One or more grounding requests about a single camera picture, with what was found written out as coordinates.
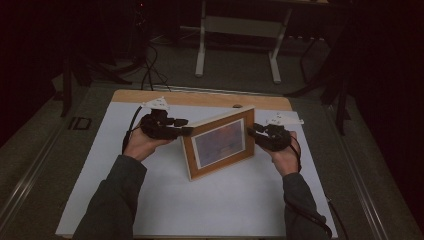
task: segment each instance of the wooden board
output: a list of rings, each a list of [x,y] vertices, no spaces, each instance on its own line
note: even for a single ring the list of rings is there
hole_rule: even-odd
[[[242,94],[157,92],[140,90],[117,90],[112,102],[142,103],[165,97],[168,104],[186,106],[233,107],[236,104],[255,105],[257,109],[291,111],[287,98]]]

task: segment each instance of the dark background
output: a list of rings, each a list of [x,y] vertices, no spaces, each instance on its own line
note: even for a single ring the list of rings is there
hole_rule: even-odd
[[[0,146],[55,94],[50,81],[62,72],[69,43],[99,62],[132,58],[135,51],[128,47],[132,1],[5,2],[0,6]],[[162,0],[150,6],[147,19],[170,39],[178,39],[179,25],[199,24],[200,1]],[[219,5],[215,9],[224,10]],[[247,4],[239,14],[264,18],[262,10]],[[310,31],[317,23],[310,14],[296,14],[289,25],[291,35],[319,35]],[[361,42],[363,51],[349,86],[422,231],[423,14],[423,1],[360,2],[354,22],[361,37],[354,41]],[[276,11],[266,17],[279,16]]]

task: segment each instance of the person's left hand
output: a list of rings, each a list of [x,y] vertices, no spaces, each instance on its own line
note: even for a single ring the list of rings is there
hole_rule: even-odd
[[[136,128],[132,131],[130,140],[123,154],[141,162],[154,153],[157,147],[172,141],[173,140],[152,139],[144,134],[140,128]]]

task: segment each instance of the white table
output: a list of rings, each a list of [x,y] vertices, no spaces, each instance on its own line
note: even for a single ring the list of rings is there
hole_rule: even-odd
[[[202,96],[204,99],[214,98],[208,94]],[[168,103],[171,105],[169,117],[186,118],[189,121],[198,121],[231,110],[223,107],[173,105],[169,101]],[[139,105],[140,103],[133,102],[110,103],[63,212],[57,235],[72,237],[100,181],[106,178],[116,156],[120,154],[122,138]],[[139,118],[149,112],[150,110],[143,109]],[[265,120],[276,112],[257,109],[255,121],[265,124]],[[297,114],[292,111],[278,112],[297,118]],[[302,126],[292,124],[286,128],[297,132],[302,146],[302,175],[312,189],[318,212],[326,216],[333,235],[337,236]],[[135,238],[285,235],[281,176],[275,170],[269,155],[259,147],[255,148],[253,158],[193,182],[189,181],[179,140],[158,148],[143,163],[148,172],[139,197],[134,223]]]

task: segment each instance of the framed picture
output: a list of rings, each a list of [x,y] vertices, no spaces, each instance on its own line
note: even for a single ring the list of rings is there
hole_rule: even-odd
[[[190,181],[252,157],[255,141],[247,128],[254,120],[254,106],[249,105],[186,125],[193,128],[182,137]]]

